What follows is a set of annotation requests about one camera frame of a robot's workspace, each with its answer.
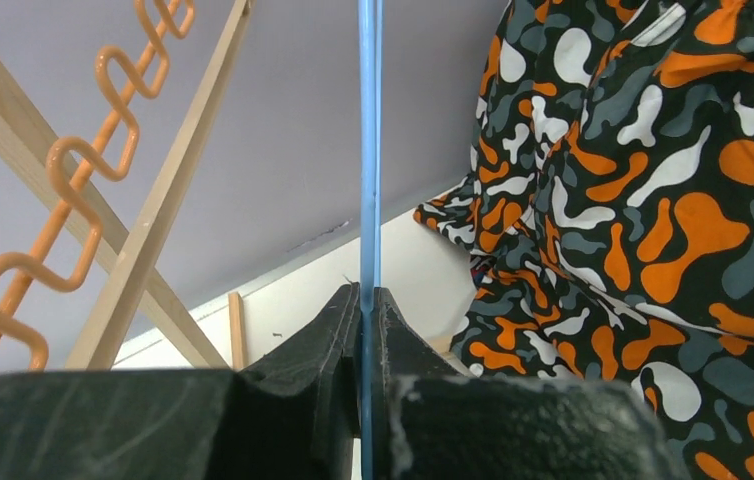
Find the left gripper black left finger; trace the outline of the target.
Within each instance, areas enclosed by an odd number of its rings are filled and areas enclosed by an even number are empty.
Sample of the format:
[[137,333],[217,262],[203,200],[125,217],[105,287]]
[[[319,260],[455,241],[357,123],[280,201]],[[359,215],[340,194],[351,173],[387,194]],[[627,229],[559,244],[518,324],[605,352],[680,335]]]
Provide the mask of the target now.
[[242,371],[0,376],[0,479],[348,479],[359,287]]

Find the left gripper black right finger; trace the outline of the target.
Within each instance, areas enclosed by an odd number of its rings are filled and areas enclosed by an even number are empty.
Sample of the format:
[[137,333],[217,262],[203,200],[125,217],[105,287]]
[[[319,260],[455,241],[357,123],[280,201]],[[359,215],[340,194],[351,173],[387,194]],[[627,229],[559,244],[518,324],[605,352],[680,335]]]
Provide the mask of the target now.
[[654,414],[626,384],[458,372],[374,292],[377,479],[684,479]]

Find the blue wire hanger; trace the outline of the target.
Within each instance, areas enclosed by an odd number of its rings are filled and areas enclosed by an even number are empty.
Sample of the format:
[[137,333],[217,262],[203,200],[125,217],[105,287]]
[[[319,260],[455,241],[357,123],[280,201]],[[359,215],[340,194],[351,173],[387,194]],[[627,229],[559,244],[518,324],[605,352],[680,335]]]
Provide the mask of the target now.
[[381,281],[381,1],[359,0],[361,113],[360,182],[360,420],[361,473],[377,479],[374,379],[375,288]]

